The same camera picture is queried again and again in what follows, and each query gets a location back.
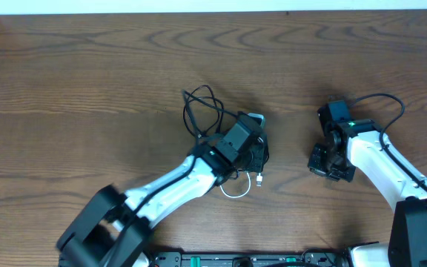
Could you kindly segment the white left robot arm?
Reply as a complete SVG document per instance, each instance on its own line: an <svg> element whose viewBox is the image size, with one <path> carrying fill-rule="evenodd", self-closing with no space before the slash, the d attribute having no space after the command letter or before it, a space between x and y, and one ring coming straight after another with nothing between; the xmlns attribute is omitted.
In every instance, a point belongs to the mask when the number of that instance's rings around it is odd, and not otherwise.
<svg viewBox="0 0 427 267"><path fill-rule="evenodd" d="M60 266L150 266L145 248L154 229L185 203L240 172L262 173L267 158L265 117L238 113L226 134L196 145L177 168L124 193L99 190L56 243Z"/></svg>

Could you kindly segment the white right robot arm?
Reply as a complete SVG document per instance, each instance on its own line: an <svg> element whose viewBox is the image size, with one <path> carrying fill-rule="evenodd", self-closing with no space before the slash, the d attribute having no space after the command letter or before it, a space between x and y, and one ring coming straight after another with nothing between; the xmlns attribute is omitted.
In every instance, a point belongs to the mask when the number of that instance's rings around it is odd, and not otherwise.
<svg viewBox="0 0 427 267"><path fill-rule="evenodd" d="M344 101L318 111L325 143L310 155L311 172L333 181L352 181L362 171L394 213L388 243L348 248L339 266L427 266L427 177L392 144L376 122L355 120Z"/></svg>

